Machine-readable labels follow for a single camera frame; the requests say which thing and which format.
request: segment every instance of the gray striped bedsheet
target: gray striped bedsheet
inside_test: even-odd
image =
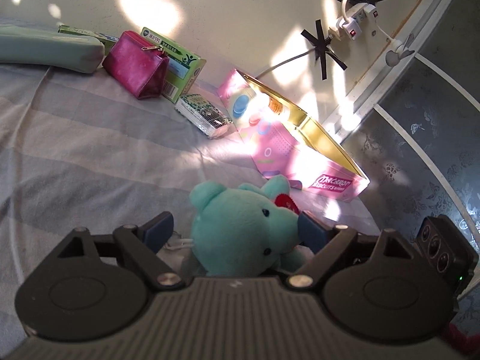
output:
[[[6,23],[18,24],[0,19]],[[188,237],[188,195],[208,179],[228,187],[265,183],[237,132],[209,140],[170,102],[139,102],[102,69],[90,76],[0,64],[0,356],[25,337],[16,290],[72,228],[110,233],[167,210]],[[378,232],[359,199],[292,197],[327,222]]]

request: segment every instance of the red tag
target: red tag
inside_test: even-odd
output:
[[[293,211],[295,214],[300,215],[300,210],[298,209],[297,205],[293,202],[292,198],[285,194],[281,193],[275,198],[275,206],[277,207],[285,207],[289,210]]]

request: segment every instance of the white fan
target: white fan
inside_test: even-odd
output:
[[[385,56],[385,62],[388,66],[393,68],[397,66],[402,59],[415,53],[415,50],[409,49],[409,47],[415,40],[415,36],[413,34],[410,34],[409,37],[405,40],[405,42],[402,42],[401,40],[391,38],[384,30],[380,28],[379,25],[377,25],[377,27],[392,42],[391,46],[393,50],[387,52]]]

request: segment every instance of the beige wall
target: beige wall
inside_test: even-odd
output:
[[[418,1],[379,3],[379,22],[394,32]],[[205,57],[200,79],[214,86],[233,67],[255,75],[306,51],[310,45],[301,30],[315,33],[315,20],[322,19],[326,31],[339,8],[336,0],[0,0],[0,15],[52,27],[61,21],[120,35],[149,26]],[[379,31],[372,37],[374,29],[367,26],[354,43],[332,43],[349,66],[345,73],[327,58],[329,78],[322,81],[310,56],[279,68],[264,81],[323,121],[385,47]]]

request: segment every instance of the teddy bear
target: teddy bear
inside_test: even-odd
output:
[[[298,215],[287,208],[290,204],[278,206],[278,198],[288,200],[289,193],[289,181],[282,175],[262,188],[227,188],[215,181],[197,185],[190,194],[197,210],[190,236],[206,274],[252,277],[269,268],[300,268],[305,259],[296,249]]]

